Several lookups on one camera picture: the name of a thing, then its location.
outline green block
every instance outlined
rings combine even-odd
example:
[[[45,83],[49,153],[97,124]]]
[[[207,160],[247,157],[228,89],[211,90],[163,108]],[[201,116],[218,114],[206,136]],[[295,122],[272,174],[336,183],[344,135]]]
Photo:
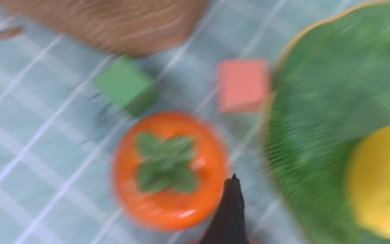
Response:
[[[132,116],[141,115],[157,99],[152,78],[127,57],[116,59],[93,83]]]

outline black tip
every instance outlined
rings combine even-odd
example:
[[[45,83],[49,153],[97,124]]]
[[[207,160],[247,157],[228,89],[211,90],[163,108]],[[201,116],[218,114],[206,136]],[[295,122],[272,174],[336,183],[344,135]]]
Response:
[[[226,179],[221,202],[200,244],[249,244],[245,232],[244,201],[236,174]]]

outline table surface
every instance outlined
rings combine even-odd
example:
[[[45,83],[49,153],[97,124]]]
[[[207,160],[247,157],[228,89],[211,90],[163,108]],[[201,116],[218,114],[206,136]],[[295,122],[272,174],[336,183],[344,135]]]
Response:
[[[183,45],[136,62],[155,77],[158,102],[147,114],[181,110],[213,124],[241,178],[246,225],[260,244],[300,244],[297,224],[273,189],[257,138],[258,114],[217,113],[215,67],[226,58],[274,65],[310,24],[363,0],[213,0]],[[114,200],[110,164],[138,119],[109,107],[91,86],[112,61],[0,9],[0,28],[28,33],[0,43],[0,244],[187,244],[209,220],[177,233],[133,225]]]

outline orange toy fruit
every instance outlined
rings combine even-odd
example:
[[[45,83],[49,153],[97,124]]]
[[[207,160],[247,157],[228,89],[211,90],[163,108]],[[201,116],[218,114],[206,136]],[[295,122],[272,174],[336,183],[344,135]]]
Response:
[[[178,112],[139,121],[118,146],[116,196],[143,226],[192,227],[218,206],[228,169],[221,142],[197,119]]]

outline green plate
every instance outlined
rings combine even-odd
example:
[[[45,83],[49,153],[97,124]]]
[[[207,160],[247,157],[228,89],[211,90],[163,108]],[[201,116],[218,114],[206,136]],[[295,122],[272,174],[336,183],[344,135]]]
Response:
[[[359,229],[344,179],[359,140],[390,125],[390,3],[299,35],[274,76],[263,138],[271,172],[316,244],[390,244]]]

